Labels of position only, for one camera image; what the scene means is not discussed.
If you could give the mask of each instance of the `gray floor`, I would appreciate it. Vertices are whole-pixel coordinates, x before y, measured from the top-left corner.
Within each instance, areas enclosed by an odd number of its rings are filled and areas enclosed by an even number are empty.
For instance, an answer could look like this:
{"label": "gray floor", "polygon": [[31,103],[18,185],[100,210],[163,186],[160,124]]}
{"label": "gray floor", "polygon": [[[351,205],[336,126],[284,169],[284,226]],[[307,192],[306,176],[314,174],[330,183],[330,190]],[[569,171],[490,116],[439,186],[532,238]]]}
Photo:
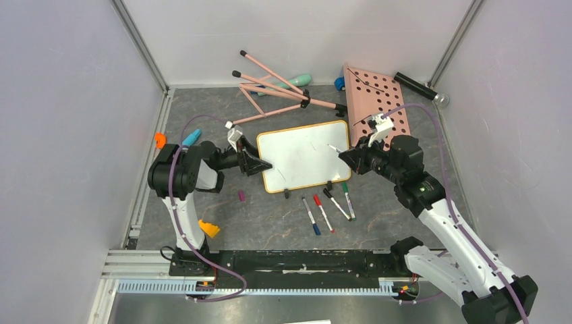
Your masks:
{"label": "gray floor", "polygon": [[[430,283],[422,283],[420,298],[437,292]],[[461,309],[447,296],[399,306],[381,296],[244,296],[195,304],[184,296],[151,294],[118,294],[109,323],[281,324],[326,319],[332,324],[466,323]]]}
{"label": "gray floor", "polygon": [[[334,86],[309,86],[312,98],[345,104],[345,93]],[[261,108],[271,111],[292,105],[293,101],[277,97],[256,96]],[[415,93],[403,89],[406,103],[430,102]],[[255,108],[238,88],[201,88],[176,90],[167,122],[165,134],[169,142],[179,142],[181,128],[186,121],[198,114],[211,114],[223,119],[236,120],[256,114]],[[426,170],[437,179],[440,176],[440,160],[436,132],[425,113],[419,109],[407,111],[411,135],[420,139],[424,150]],[[280,130],[296,126],[317,124],[337,120],[331,109],[310,105],[307,109],[296,109],[266,119],[251,121],[243,125],[245,135],[251,142],[261,132]],[[226,129],[210,119],[197,119],[186,132],[196,128],[202,130],[201,140],[214,142],[225,148]],[[447,161],[451,189],[457,207],[470,222],[465,201],[461,197],[459,184],[451,162]],[[313,248],[363,248],[389,249],[395,241],[415,236],[430,248],[442,248],[439,240],[411,213],[404,209],[393,193],[393,185],[374,173],[353,174],[347,181],[357,221],[348,222],[333,204],[323,201],[324,209],[331,219],[335,234],[323,231],[316,236],[310,226],[306,210],[300,200],[320,193],[322,187],[306,188],[292,192],[290,199],[283,194],[268,194],[264,190],[262,176],[242,175],[238,168],[224,170],[225,186],[220,194],[198,192],[195,206],[199,218],[218,225],[221,232],[209,240],[214,250],[236,249],[313,249]],[[246,202],[240,202],[238,190],[243,190]],[[340,184],[334,185],[334,197],[345,207]],[[314,214],[318,209],[312,204]],[[322,217],[316,222],[326,229]],[[175,245],[175,231],[164,204],[152,192],[146,206],[143,226],[137,245],[138,250],[156,250],[164,245]]]}

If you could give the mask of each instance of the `orange object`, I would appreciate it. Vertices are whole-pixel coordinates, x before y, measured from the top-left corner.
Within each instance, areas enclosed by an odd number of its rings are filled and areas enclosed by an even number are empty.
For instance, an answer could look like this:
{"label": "orange object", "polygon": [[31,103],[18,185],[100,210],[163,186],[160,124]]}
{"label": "orange object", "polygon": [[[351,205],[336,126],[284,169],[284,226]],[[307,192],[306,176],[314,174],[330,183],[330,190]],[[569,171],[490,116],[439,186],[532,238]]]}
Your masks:
{"label": "orange object", "polygon": [[167,143],[167,137],[163,133],[155,133],[155,142],[158,149],[162,149]]}
{"label": "orange object", "polygon": [[198,220],[198,225],[200,226],[200,229],[202,229],[202,231],[208,235],[210,238],[215,237],[219,231],[221,230],[218,226],[213,225],[211,223],[205,223],[202,221],[202,219]]}

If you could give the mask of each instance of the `red marker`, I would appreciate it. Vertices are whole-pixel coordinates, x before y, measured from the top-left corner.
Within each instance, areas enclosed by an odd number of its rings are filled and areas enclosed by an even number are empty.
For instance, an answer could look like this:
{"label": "red marker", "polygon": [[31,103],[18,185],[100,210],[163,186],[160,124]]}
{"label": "red marker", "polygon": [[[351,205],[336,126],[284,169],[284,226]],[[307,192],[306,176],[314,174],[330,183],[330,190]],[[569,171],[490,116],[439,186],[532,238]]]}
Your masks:
{"label": "red marker", "polygon": [[328,220],[328,216],[326,215],[326,212],[324,211],[324,207],[322,207],[322,203],[320,202],[320,199],[318,198],[318,195],[315,194],[314,195],[314,201],[316,202],[316,205],[318,205],[318,207],[320,207],[320,210],[322,211],[322,216],[324,216],[324,219],[326,220],[326,224],[328,224],[328,228],[330,229],[330,232],[334,232],[334,229],[332,228],[332,225],[330,225],[330,221]]}

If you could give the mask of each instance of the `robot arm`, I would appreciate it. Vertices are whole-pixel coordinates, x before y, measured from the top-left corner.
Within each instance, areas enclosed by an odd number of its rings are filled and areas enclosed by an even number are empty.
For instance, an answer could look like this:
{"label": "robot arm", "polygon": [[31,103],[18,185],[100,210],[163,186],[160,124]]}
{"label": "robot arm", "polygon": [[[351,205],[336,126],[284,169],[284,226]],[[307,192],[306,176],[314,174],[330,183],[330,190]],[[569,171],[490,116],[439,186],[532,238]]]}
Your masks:
{"label": "robot arm", "polygon": [[[374,171],[394,183],[398,201],[437,236],[462,271],[437,258],[415,238],[391,247],[398,263],[425,277],[452,298],[461,306],[469,323],[520,321],[517,307],[497,273],[501,272],[507,278],[527,314],[538,291],[532,278],[517,277],[500,262],[466,224],[454,203],[457,217],[456,222],[453,221],[445,189],[424,171],[423,151],[418,139],[396,136],[389,151],[385,152],[380,138],[386,137],[393,123],[379,114],[372,116],[368,124],[373,134],[360,139],[355,148],[339,153],[339,158],[358,174]],[[498,269],[493,271],[482,254],[493,260]]]}
{"label": "robot arm", "polygon": [[[178,224],[173,213],[168,185],[169,172],[179,145],[165,145],[148,172],[147,182],[169,210],[173,225],[182,228],[181,232],[186,234],[191,245],[201,254],[208,254],[208,246],[198,225],[194,192],[220,192],[225,179],[220,171],[222,169],[239,167],[242,173],[251,176],[272,168],[270,163],[258,158],[258,149],[246,140],[239,126],[229,124],[227,127],[230,146],[226,150],[222,151],[212,142],[206,141],[190,146],[186,152],[179,154],[173,170],[173,199],[179,216]],[[179,231],[175,230],[175,233],[176,257],[181,260],[194,258]]]}

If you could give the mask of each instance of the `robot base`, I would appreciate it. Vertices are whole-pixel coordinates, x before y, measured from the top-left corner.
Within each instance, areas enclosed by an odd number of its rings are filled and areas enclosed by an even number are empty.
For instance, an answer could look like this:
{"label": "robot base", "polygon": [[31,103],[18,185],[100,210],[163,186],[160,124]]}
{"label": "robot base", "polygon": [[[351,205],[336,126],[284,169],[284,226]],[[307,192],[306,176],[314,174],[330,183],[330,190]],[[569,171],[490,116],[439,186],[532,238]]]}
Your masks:
{"label": "robot base", "polygon": [[[208,249],[206,240],[198,252],[208,260],[216,262],[216,260],[213,260],[213,256]],[[210,265],[207,265],[199,259],[193,251],[182,250],[178,247],[175,248],[175,253],[173,253],[173,256],[171,257],[171,266],[169,268],[170,276],[190,277],[206,275],[207,273],[212,273]]]}

